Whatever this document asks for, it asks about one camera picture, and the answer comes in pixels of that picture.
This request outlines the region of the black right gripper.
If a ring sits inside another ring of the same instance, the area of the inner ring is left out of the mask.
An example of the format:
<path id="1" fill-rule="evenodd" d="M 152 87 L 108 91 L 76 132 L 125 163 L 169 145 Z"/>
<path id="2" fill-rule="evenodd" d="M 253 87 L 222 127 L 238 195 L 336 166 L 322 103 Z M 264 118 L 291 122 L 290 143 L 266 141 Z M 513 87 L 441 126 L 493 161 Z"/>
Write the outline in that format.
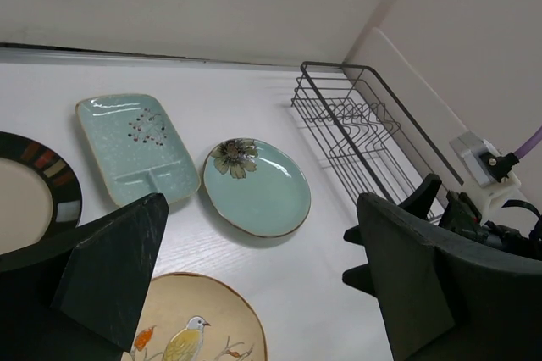
<path id="1" fill-rule="evenodd" d="M 364 293 L 539 293 L 541 223 L 528 236 L 491 221 L 462 192 L 448 192 L 437 225 L 427 220 L 441 181 L 427 175 L 406 200 L 391 203 L 363 192 L 356 203 L 358 224 L 346 242 L 365 249 L 366 264 L 346 270 L 343 282 Z"/>

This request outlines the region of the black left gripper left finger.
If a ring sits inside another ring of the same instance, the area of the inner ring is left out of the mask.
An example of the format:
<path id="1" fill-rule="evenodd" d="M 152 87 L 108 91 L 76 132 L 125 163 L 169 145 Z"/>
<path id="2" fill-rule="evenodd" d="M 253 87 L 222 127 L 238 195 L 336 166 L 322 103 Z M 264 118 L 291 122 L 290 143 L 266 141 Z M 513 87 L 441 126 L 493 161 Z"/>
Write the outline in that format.
<path id="1" fill-rule="evenodd" d="M 151 193 L 1 257 L 3 360 L 119 360 L 131 349 L 169 205 Z"/>

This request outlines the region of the beige bird plate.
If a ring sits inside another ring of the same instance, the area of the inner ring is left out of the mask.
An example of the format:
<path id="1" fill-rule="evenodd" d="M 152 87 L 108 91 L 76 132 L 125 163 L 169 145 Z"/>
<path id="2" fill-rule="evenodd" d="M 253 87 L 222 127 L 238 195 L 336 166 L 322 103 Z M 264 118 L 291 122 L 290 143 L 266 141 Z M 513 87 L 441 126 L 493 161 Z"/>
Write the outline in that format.
<path id="1" fill-rule="evenodd" d="M 173 273 L 151 282 L 123 360 L 268 358 L 263 326 L 235 290 L 209 276 Z"/>

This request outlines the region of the teal rectangular berry plate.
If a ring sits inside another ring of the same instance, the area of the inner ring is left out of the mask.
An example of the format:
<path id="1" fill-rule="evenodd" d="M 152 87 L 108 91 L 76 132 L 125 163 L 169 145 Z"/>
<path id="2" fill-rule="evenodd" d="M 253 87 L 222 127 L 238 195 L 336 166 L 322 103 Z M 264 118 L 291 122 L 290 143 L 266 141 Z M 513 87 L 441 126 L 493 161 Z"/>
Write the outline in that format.
<path id="1" fill-rule="evenodd" d="M 161 193 L 173 204 L 198 191 L 194 161 L 155 97 L 92 97 L 78 102 L 75 113 L 117 206 L 149 193 Z"/>

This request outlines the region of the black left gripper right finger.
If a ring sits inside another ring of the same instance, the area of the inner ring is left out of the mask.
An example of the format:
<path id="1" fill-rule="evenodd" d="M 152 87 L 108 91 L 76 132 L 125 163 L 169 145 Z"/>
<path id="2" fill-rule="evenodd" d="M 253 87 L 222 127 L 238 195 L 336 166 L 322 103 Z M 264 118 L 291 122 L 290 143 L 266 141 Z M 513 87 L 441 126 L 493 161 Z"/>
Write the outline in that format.
<path id="1" fill-rule="evenodd" d="M 371 193 L 359 228 L 395 360 L 539 360 L 541 263 L 418 219 Z"/>

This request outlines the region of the black striped rim plate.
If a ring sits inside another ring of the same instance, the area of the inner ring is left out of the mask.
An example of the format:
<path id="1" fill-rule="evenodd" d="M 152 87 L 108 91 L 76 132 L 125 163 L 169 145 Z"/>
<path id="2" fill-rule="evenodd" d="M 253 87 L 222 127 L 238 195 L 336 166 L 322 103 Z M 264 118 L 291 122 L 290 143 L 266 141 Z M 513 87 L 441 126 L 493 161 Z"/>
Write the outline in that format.
<path id="1" fill-rule="evenodd" d="M 80 223 L 82 190 L 69 164 L 30 138 L 1 133 L 1 253 Z"/>

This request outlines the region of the teal oval flower plate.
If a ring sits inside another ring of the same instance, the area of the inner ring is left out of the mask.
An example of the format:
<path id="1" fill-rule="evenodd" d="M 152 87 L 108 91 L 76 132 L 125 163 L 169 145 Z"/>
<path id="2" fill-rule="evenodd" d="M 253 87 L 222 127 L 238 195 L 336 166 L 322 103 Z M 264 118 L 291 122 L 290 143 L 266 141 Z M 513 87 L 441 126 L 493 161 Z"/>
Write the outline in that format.
<path id="1" fill-rule="evenodd" d="M 287 236 L 310 212 L 311 191 L 299 166 L 258 139 L 220 142 L 206 158 L 202 180 L 219 215 L 252 236 Z"/>

